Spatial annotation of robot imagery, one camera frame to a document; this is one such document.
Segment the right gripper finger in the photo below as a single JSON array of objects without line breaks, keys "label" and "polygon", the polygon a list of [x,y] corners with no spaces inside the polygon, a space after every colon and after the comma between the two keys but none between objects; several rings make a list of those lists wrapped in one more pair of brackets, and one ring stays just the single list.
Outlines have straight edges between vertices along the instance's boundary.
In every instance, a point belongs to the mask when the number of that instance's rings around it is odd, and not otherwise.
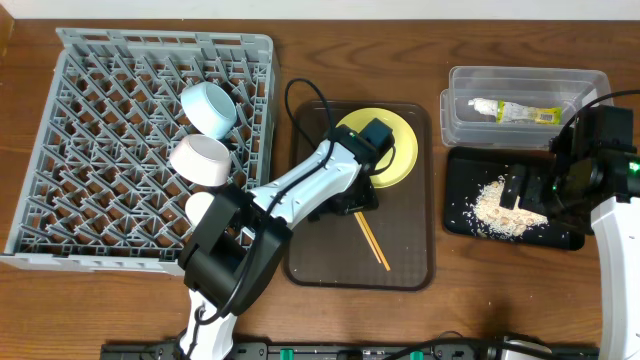
[{"label": "right gripper finger", "polygon": [[526,178],[526,167],[514,164],[509,168],[503,183],[503,191],[499,205],[505,209],[513,209],[521,193],[523,181]]},{"label": "right gripper finger", "polygon": [[527,211],[545,211],[543,193],[549,174],[537,167],[526,167],[520,188],[518,207]]}]

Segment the yellow plate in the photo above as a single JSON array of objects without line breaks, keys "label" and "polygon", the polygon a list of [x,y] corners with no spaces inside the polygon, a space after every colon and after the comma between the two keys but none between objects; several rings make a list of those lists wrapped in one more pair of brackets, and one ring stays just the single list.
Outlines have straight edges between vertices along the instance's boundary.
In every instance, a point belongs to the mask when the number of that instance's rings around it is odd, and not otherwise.
[{"label": "yellow plate", "polygon": [[371,176],[376,189],[399,184],[412,171],[418,158],[418,140],[409,123],[400,115],[383,108],[363,108],[343,117],[338,126],[346,125],[360,132],[374,118],[392,129],[395,140],[395,152],[389,150],[376,165],[376,169],[386,168],[384,172]]}]

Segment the rice food waste pile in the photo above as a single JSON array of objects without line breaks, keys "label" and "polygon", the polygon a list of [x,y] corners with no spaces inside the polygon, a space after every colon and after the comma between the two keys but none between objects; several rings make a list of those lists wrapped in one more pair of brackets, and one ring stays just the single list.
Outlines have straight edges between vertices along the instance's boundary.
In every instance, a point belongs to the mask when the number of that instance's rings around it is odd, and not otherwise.
[{"label": "rice food waste pile", "polygon": [[525,232],[547,227],[546,217],[519,208],[500,206],[505,178],[500,175],[495,181],[479,188],[479,194],[472,203],[467,203],[462,213],[463,219],[472,231],[481,237],[497,237],[499,240],[521,238]]}]

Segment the green snack wrapper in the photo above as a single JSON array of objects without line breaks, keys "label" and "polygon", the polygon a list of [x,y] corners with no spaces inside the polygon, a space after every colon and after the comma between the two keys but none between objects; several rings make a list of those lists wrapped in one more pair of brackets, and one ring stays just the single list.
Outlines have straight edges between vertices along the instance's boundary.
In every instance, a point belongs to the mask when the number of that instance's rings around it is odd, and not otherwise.
[{"label": "green snack wrapper", "polygon": [[476,112],[493,116],[498,124],[541,124],[559,125],[562,108],[536,108],[503,100],[473,98],[467,102]]}]

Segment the white cup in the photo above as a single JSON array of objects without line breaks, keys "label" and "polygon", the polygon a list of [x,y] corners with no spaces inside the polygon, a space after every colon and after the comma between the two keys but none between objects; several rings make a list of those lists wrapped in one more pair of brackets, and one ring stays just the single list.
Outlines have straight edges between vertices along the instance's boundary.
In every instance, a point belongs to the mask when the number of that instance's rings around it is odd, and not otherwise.
[{"label": "white cup", "polygon": [[209,192],[197,192],[185,204],[185,213],[190,224],[196,227],[212,204],[215,196]]}]

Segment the light blue bowl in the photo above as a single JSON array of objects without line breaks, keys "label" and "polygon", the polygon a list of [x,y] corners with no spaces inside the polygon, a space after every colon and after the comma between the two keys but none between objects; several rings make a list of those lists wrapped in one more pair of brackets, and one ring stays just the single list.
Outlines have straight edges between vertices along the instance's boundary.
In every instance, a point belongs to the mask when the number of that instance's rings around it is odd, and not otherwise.
[{"label": "light blue bowl", "polygon": [[220,140],[237,120],[234,101],[220,86],[202,82],[184,89],[180,102],[185,115],[203,135]]}]

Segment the pink bowl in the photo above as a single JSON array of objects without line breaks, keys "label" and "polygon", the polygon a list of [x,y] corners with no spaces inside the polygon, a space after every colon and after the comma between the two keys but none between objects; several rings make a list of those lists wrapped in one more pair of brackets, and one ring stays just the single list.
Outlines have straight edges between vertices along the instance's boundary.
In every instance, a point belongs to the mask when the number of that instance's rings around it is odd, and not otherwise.
[{"label": "pink bowl", "polygon": [[169,156],[175,171],[185,179],[208,187],[226,183],[231,170],[231,153],[216,139],[202,134],[184,137]]}]

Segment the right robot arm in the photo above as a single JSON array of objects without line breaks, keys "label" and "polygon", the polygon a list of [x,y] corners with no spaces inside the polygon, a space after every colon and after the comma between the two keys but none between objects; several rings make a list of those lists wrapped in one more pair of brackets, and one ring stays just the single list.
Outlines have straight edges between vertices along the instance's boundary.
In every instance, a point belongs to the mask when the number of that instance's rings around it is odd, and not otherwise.
[{"label": "right robot arm", "polygon": [[633,113],[588,106],[553,139],[550,168],[511,166],[503,208],[542,215],[595,237],[602,290],[603,359],[639,356],[639,154]]}]

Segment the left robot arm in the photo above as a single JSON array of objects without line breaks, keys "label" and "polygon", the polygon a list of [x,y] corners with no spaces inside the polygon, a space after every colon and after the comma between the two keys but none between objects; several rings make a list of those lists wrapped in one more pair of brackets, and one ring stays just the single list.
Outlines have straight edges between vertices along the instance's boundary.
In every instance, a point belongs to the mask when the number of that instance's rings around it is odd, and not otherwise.
[{"label": "left robot arm", "polygon": [[363,129],[330,129],[315,152],[288,173],[249,192],[230,185],[214,196],[180,254],[191,315],[179,341],[185,359],[223,359],[237,317],[271,281],[294,227],[323,211],[377,208],[370,180],[394,155],[392,128],[374,118]]}]

